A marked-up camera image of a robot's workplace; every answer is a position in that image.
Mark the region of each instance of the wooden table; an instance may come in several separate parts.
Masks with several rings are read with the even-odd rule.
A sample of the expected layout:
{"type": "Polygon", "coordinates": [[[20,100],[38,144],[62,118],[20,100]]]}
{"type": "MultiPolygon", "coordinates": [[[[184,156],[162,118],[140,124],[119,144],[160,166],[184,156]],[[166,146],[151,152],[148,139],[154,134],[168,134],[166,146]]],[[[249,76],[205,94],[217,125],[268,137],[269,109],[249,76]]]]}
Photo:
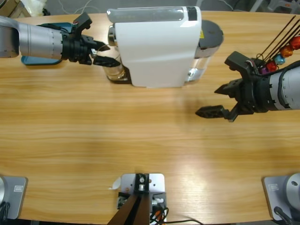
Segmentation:
{"type": "MultiPolygon", "coordinates": [[[[91,18],[85,34],[106,42],[106,15],[91,18]]],[[[203,12],[203,18],[220,25],[225,41],[203,78],[182,88],[112,84],[101,67],[68,61],[26,67],[20,57],[0,60],[0,172],[29,180],[21,218],[105,224],[117,211],[117,191],[108,190],[116,178],[163,173],[169,220],[270,219],[261,179],[300,171],[299,111],[240,116],[234,123],[195,111],[233,107],[233,99],[214,94],[240,77],[226,57],[234,50],[255,56],[291,15],[203,12]]]]}

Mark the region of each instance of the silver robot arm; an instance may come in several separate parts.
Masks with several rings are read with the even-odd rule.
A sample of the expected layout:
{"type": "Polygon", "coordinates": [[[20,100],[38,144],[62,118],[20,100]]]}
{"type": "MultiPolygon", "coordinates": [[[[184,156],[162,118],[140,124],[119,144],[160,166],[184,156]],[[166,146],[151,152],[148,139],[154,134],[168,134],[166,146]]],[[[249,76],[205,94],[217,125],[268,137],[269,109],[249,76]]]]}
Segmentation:
{"type": "Polygon", "coordinates": [[[29,25],[0,16],[0,57],[21,54],[50,59],[62,57],[62,32],[51,28],[29,25]]]}
{"type": "Polygon", "coordinates": [[[19,55],[49,59],[69,60],[80,64],[115,67],[120,63],[114,58],[95,56],[92,62],[92,50],[106,51],[110,48],[93,37],[82,35],[89,29],[92,20],[83,13],[73,21],[71,32],[49,27],[29,25],[0,16],[0,58],[12,58],[19,55]]]}

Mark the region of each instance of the metal rod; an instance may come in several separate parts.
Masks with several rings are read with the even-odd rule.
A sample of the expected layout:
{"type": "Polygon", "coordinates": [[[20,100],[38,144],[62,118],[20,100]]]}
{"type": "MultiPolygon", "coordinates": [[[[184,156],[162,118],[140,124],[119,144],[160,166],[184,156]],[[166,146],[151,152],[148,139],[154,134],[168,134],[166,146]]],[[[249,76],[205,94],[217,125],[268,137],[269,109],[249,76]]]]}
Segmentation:
{"type": "Polygon", "coordinates": [[[298,25],[298,27],[284,40],[283,45],[279,46],[276,51],[270,56],[269,60],[272,59],[279,51],[279,49],[288,44],[289,41],[291,40],[291,38],[293,38],[295,36],[295,34],[297,34],[300,31],[300,25],[298,25]]]}
{"type": "Polygon", "coordinates": [[[271,44],[274,43],[274,41],[279,37],[279,35],[281,35],[281,33],[286,29],[286,27],[288,25],[290,25],[290,23],[295,19],[295,15],[290,19],[290,21],[285,25],[285,27],[277,34],[277,36],[271,41],[271,43],[268,45],[268,47],[266,47],[266,49],[260,54],[261,56],[266,52],[266,50],[271,46],[271,44]]]}
{"type": "Polygon", "coordinates": [[[274,53],[277,53],[277,51],[283,46],[283,44],[286,42],[286,36],[288,36],[291,31],[294,29],[294,27],[299,23],[300,19],[297,20],[297,22],[289,29],[289,31],[283,36],[283,38],[277,43],[277,45],[273,48],[273,50],[266,56],[265,61],[267,62],[274,53]]]}

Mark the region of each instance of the red capsule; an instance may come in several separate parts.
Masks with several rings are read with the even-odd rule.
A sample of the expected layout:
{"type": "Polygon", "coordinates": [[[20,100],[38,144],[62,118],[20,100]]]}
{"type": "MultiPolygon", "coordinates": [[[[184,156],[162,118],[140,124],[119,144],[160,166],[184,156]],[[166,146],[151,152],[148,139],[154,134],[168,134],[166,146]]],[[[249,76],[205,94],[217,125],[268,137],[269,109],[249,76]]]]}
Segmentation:
{"type": "Polygon", "coordinates": [[[280,49],[280,53],[282,57],[287,58],[293,54],[293,47],[290,45],[286,45],[280,49]]]}
{"type": "Polygon", "coordinates": [[[294,50],[300,49],[300,36],[295,36],[290,40],[290,45],[294,50]]]}
{"type": "Polygon", "coordinates": [[[276,65],[276,63],[275,63],[273,60],[269,61],[269,62],[266,64],[266,67],[268,68],[268,70],[269,70],[270,72],[274,72],[274,71],[277,70],[277,65],[276,65]]]}

